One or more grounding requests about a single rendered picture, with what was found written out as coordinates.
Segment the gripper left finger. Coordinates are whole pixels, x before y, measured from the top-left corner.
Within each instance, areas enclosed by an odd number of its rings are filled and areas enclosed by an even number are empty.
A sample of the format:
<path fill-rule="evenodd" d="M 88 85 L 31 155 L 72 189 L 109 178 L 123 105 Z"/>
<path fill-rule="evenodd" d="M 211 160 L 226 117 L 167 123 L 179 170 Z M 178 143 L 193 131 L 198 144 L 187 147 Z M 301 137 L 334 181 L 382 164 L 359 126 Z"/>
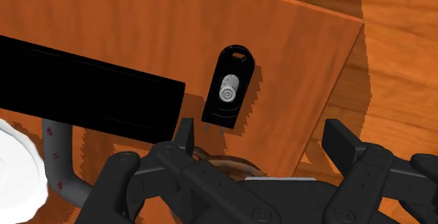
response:
<path fill-rule="evenodd" d="M 75 224 L 134 224 L 145 199 L 164 197 L 183 224 L 281 224 L 278 211 L 212 163 L 196 161 L 194 120 L 183 118 L 173 141 L 140 157 L 109 157 Z"/>

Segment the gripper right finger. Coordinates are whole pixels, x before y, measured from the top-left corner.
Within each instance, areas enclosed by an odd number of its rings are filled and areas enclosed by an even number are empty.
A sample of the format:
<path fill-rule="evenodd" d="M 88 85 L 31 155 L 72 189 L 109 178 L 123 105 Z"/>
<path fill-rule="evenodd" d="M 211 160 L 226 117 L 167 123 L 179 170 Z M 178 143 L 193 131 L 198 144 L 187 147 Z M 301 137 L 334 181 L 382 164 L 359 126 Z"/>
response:
<path fill-rule="evenodd" d="M 361 141 L 337 119 L 325 121 L 321 146 L 343 175 L 323 224 L 398 224 L 379 211 L 384 197 L 397 200 L 419 224 L 438 224 L 437 155 L 400 159 Z"/>

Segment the brown round bowl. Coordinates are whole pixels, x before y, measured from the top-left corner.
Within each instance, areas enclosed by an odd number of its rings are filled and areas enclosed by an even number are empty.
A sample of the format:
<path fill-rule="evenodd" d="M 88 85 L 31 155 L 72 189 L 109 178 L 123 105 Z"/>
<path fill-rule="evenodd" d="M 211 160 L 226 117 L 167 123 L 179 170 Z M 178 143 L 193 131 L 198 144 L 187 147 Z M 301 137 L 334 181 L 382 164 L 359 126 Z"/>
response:
<path fill-rule="evenodd" d="M 247 177 L 265 177 L 256 165 L 251 162 L 229 155 L 211 155 L 200 147 L 194 147 L 193 157 L 197 161 L 206 160 L 235 180 L 244 180 Z"/>

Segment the black tool with white roller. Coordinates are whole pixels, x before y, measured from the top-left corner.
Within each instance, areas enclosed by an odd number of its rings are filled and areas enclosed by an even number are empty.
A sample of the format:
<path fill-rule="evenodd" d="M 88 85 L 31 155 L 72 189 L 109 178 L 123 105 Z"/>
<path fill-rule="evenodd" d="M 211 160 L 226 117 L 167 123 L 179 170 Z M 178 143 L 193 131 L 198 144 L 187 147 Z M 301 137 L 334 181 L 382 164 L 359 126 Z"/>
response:
<path fill-rule="evenodd" d="M 225 47 L 218 56 L 201 120 L 241 135 L 252 111 L 250 88 L 256 64 L 242 45 Z"/>

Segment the long black box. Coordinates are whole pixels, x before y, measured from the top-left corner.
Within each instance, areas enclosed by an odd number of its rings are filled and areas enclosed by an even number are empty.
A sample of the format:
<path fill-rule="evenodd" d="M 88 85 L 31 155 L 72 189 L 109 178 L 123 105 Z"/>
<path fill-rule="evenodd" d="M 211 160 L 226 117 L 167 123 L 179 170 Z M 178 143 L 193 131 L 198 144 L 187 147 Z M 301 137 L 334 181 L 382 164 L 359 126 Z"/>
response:
<path fill-rule="evenodd" d="M 0 108 L 157 143 L 185 83 L 0 35 Z"/>

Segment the orange wooden table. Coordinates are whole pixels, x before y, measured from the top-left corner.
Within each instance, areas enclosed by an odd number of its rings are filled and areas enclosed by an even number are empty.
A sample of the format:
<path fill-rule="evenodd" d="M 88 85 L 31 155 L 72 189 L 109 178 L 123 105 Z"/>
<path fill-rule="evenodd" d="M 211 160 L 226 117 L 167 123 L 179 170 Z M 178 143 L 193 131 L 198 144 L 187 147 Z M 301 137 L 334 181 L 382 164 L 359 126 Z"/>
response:
<path fill-rule="evenodd" d="M 234 130 L 195 124 L 197 145 L 291 176 L 362 28 L 296 0 L 0 0 L 0 34 L 183 81 L 199 116 L 219 52 L 256 69 Z"/>

